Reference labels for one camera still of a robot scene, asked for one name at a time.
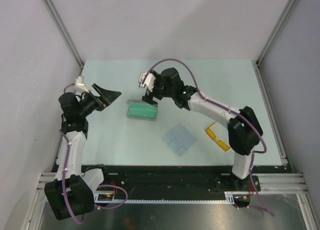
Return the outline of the light blue cleaning cloth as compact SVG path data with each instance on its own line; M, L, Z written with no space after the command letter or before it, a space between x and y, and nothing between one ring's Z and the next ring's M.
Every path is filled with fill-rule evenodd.
M161 139L177 156L182 156L197 142L197 138L181 124L177 124Z

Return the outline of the yellow sunglasses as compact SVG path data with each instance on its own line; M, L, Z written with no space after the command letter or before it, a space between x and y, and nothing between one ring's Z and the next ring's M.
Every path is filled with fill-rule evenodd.
M213 122L211 125L209 125L205 129L205 133L219 148L221 148L223 151L227 152L228 150L230 150L231 147L226 142L224 142L223 140L221 140L220 138L217 137L217 133L214 132L214 128L216 126L218 126L218 123Z

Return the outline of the grey glasses case green lining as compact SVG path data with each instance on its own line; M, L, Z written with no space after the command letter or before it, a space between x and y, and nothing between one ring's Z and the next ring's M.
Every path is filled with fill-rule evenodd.
M142 100L127 100L127 117L132 119L155 121L158 116L158 108Z

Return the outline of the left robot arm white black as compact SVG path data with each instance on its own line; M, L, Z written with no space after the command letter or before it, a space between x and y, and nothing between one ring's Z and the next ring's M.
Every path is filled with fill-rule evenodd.
M88 139L87 117L93 111L103 111L121 96L121 92L106 90L97 84L98 93L80 88L81 94L64 92L58 99L63 111L60 133L62 156L54 180L45 184L44 193L58 220L73 218L92 212L95 207L94 192L109 187L111 178L101 168L82 173L82 156Z

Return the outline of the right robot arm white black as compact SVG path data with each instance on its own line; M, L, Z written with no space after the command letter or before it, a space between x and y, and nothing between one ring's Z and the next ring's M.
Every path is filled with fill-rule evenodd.
M228 144L234 151L230 186L243 190L249 184L255 147L262 141L263 130L251 107L236 109L214 101L194 86L184 84L175 68L141 73L139 87L145 88L142 100L157 106L156 100L171 98L180 109L200 113L223 126L228 133Z

